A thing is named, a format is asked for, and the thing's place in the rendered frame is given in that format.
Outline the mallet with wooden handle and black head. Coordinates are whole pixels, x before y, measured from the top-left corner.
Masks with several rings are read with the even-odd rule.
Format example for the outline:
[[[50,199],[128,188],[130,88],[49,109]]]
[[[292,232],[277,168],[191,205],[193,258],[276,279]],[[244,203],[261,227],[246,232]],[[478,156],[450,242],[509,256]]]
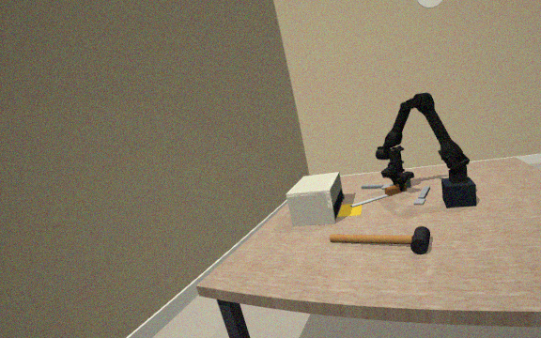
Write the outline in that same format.
[[[402,235],[337,235],[331,234],[330,242],[352,242],[352,243],[377,243],[377,244],[410,244],[411,250],[415,254],[425,254],[428,250],[430,231],[425,226],[417,226],[413,236]]]

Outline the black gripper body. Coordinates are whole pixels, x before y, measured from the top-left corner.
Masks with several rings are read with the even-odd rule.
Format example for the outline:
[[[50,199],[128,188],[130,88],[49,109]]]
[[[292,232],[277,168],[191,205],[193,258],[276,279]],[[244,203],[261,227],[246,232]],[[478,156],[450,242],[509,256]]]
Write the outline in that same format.
[[[409,172],[409,171],[405,172],[405,170],[403,169],[403,164],[402,163],[404,163],[404,161],[402,161],[402,160],[390,161],[389,162],[389,164],[391,164],[391,166],[395,166],[397,168],[397,170],[398,170],[398,174],[393,174],[391,177],[398,176],[398,178],[403,179],[403,180],[410,179],[410,178],[414,177],[414,174],[412,172]]]

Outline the grey t-shaped bar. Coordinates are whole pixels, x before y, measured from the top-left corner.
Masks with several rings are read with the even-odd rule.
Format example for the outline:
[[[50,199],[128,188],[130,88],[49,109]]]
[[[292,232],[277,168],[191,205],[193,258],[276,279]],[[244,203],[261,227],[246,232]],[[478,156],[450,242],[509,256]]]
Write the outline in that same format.
[[[371,184],[371,185],[362,185],[362,189],[385,189],[394,184]]]

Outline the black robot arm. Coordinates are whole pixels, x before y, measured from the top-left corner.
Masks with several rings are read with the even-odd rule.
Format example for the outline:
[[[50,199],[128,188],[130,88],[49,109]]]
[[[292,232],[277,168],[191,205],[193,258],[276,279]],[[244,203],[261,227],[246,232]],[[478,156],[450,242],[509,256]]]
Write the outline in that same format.
[[[449,180],[451,183],[469,182],[467,177],[467,165],[470,159],[463,154],[463,150],[450,138],[447,130],[444,128],[439,115],[435,111],[435,103],[432,96],[425,92],[416,94],[413,99],[409,99],[400,104],[400,110],[397,114],[393,128],[385,137],[383,146],[379,146],[376,151],[376,158],[379,160],[397,161],[401,159],[402,146],[397,146],[402,143],[402,130],[409,117],[411,109],[417,108],[417,111],[425,115],[430,128],[434,131],[435,136],[441,145],[441,150],[438,151],[441,155],[441,160],[447,164],[449,171]],[[394,147],[397,146],[397,147]],[[391,148],[392,147],[392,148]],[[391,149],[390,149],[391,148]],[[388,164],[382,172],[383,178],[390,178],[393,174],[398,174],[395,166]]]

